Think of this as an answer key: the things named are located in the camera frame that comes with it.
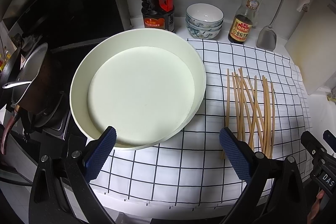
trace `spatula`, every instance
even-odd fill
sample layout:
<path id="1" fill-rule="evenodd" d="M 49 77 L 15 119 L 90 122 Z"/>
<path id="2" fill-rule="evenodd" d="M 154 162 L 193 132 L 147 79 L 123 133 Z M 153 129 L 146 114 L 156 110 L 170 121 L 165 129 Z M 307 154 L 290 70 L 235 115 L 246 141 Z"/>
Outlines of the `spatula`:
<path id="1" fill-rule="evenodd" d="M 279 7 L 278 7 L 270 25 L 265 26 L 261 29 L 261 31 L 259 33 L 259 36 L 258 36 L 258 40 L 257 40 L 257 47 L 258 48 L 263 48 L 263 49 L 268 50 L 268 51 L 273 51 L 275 49 L 275 46 L 277 44 L 277 34 L 275 33 L 275 31 L 273 29 L 273 22 L 277 18 L 283 2 L 284 2 L 284 0 L 280 1 Z"/>

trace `white tablecloth with black grid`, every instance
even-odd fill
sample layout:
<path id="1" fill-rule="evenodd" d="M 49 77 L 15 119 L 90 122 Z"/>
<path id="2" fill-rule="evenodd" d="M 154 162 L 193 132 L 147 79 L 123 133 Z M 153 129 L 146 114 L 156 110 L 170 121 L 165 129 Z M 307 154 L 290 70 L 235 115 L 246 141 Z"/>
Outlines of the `white tablecloth with black grid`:
<path id="1" fill-rule="evenodd" d="M 238 73 L 240 67 L 244 76 L 250 76 L 253 85 L 257 76 L 262 112 L 262 75 L 273 82 L 276 99 L 273 158 L 293 155 L 302 178 L 307 178 L 312 166 L 310 155 L 300 144 L 300 136 L 310 130 L 311 121 L 299 68 L 289 58 L 254 47 L 201 39 L 188 39 L 188 42 L 202 57 L 207 74 L 206 92 L 197 114 L 181 132 L 154 147 L 112 150 L 98 178 L 90 182 L 91 187 L 123 201 L 144 206 L 159 204 L 167 209 L 234 204 L 246 183 L 238 179 L 229 160 L 221 159 L 218 134 L 224 127 L 227 68 L 230 73 Z M 230 87 L 228 126 L 236 132 L 232 80 Z M 248 140 L 247 121 L 245 128 Z M 255 151 L 260 149 L 257 135 L 254 134 Z M 269 180 L 263 195 L 269 194 L 271 184 Z"/>

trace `metal pot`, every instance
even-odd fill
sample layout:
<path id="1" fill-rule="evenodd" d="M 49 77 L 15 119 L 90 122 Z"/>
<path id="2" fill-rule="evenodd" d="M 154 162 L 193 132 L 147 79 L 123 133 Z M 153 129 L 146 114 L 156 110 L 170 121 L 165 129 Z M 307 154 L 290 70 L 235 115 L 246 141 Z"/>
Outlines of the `metal pot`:
<path id="1" fill-rule="evenodd" d="M 43 43 L 29 56 L 16 81 L 31 81 L 13 88 L 12 103 L 35 115 L 43 113 L 57 94 L 58 64 Z"/>

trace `saucepan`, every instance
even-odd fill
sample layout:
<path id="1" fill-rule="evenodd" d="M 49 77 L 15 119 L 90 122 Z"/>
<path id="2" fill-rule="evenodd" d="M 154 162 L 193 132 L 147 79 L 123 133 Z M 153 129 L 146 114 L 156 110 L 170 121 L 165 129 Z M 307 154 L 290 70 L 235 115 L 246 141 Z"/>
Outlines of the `saucepan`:
<path id="1" fill-rule="evenodd" d="M 73 77 L 70 107 L 90 140 L 112 126 L 114 148 L 136 150 L 181 131 L 197 112 L 205 87 L 204 64 L 187 41 L 165 30 L 136 29 L 89 52 Z"/>
<path id="2" fill-rule="evenodd" d="M 13 87 L 12 103 L 16 105 L 1 140 L 1 153 L 6 153 L 6 142 L 14 124 L 20 118 L 23 108 L 32 114 L 43 113 L 57 94 L 59 64 L 48 52 L 48 44 L 37 47 L 26 60 L 16 81 L 27 84 Z"/>

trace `metal screw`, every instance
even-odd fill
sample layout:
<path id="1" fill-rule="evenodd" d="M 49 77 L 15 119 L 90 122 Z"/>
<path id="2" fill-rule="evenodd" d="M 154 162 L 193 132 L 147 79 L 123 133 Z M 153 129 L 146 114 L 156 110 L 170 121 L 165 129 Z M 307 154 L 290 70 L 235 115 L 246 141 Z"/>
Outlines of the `metal screw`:
<path id="1" fill-rule="evenodd" d="M 76 150 L 74 152 L 72 152 L 71 156 L 75 159 L 78 158 L 81 155 L 81 152 Z"/>
<path id="2" fill-rule="evenodd" d="M 292 156 L 287 157 L 287 160 L 291 163 L 295 162 L 295 159 Z"/>
<path id="3" fill-rule="evenodd" d="M 261 153 L 261 152 L 256 152 L 255 156 L 256 156 L 257 158 L 259 158 L 259 159 L 264 158 L 264 154 Z"/>
<path id="4" fill-rule="evenodd" d="M 45 162 L 47 159 L 48 159 L 48 156 L 44 155 L 44 156 L 41 157 L 41 162 Z"/>

